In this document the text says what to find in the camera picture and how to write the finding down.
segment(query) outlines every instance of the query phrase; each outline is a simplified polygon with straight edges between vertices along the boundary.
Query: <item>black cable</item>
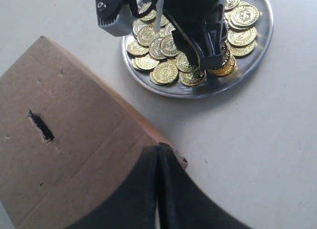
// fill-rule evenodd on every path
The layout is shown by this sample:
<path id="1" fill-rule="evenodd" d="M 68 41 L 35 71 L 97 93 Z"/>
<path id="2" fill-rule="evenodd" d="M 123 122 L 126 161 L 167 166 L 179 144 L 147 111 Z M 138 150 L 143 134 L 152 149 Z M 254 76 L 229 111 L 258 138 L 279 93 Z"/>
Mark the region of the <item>black cable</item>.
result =
<path id="1" fill-rule="evenodd" d="M 138 9 L 138 5 L 137 5 L 137 0 L 129 0 L 129 6 L 130 6 L 130 10 L 131 10 L 132 15 L 135 18 L 140 19 L 140 18 L 148 15 L 155 8 L 157 2 L 158 2 L 158 0 L 152 0 L 150 7 L 146 11 L 144 11 L 140 14 L 139 14 L 139 9 Z"/>

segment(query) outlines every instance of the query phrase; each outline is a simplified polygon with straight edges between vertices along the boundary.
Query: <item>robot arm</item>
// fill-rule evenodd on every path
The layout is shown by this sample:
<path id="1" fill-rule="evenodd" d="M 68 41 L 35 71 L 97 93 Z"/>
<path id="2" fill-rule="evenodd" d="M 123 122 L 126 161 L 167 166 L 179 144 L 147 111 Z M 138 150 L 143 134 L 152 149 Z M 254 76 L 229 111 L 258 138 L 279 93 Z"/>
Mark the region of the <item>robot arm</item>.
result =
<path id="1" fill-rule="evenodd" d="M 158 0 L 138 13 L 136 0 L 96 0 L 99 26 L 113 36 L 132 31 L 135 18 L 146 16 Z M 163 13 L 176 28 L 177 48 L 200 70 L 222 66 L 227 29 L 223 22 L 225 0 L 164 0 Z"/>

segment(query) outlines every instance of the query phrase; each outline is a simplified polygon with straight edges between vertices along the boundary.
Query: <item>stack of coins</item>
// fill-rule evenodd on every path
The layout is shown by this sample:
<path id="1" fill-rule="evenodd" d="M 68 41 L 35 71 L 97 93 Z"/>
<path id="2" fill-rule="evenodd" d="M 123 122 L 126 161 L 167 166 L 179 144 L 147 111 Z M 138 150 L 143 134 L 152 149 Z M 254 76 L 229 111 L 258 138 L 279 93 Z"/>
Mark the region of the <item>stack of coins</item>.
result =
<path id="1" fill-rule="evenodd" d="M 140 9 L 145 11 L 146 3 Z M 219 69 L 208 70 L 214 76 L 222 77 L 232 73 L 237 67 L 235 57 L 242 58 L 256 47 L 257 30 L 253 25 L 259 11 L 241 0 L 226 0 L 224 22 L 228 28 L 228 40 L 222 44 L 223 63 Z M 160 31 L 154 31 L 156 11 L 133 23 L 133 40 L 127 48 L 131 64 L 135 70 L 147 72 L 155 85 L 167 85 L 179 79 L 185 86 L 198 86 L 206 81 L 206 71 L 190 65 L 184 53 L 174 43 L 172 31 L 175 27 L 162 16 Z"/>

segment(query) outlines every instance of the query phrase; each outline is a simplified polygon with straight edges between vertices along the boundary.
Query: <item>metal tray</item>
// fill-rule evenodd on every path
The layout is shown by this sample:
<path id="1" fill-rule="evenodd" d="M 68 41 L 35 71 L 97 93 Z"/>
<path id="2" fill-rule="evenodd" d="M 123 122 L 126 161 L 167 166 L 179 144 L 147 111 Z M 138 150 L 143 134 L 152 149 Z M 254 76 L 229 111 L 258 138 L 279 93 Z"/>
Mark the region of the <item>metal tray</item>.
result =
<path id="1" fill-rule="evenodd" d="M 269 47 L 273 35 L 273 12 L 269 0 L 243 1 L 254 5 L 260 12 L 260 17 L 255 24 L 255 28 L 258 32 L 256 39 L 258 45 L 247 57 L 236 58 L 237 68 L 228 76 L 215 77 L 207 75 L 207 80 L 197 87 L 186 87 L 179 81 L 167 86 L 157 86 L 150 81 L 148 73 L 136 71 L 131 64 L 131 57 L 127 54 L 126 50 L 128 44 L 134 40 L 132 33 L 122 39 L 122 54 L 129 72 L 146 89 L 173 98 L 202 98 L 225 91 L 234 86 L 256 70 Z M 147 2 L 150 2 L 150 0 L 140 0 L 139 6 Z"/>

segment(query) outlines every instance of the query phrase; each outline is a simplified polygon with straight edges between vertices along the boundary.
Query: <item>table surface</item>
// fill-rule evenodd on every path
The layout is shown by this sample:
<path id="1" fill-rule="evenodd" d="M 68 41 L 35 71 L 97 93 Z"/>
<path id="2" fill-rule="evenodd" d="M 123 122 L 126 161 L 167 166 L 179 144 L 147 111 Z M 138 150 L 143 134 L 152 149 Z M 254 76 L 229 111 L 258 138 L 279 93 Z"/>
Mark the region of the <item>table surface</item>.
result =
<path id="1" fill-rule="evenodd" d="M 170 99 L 141 87 L 121 39 L 98 28 L 95 0 L 0 0 L 0 75 L 45 35 L 168 136 L 189 175 L 229 213 L 257 229 L 315 229 L 316 0 L 270 1 L 275 30 L 259 69 L 209 98 Z"/>

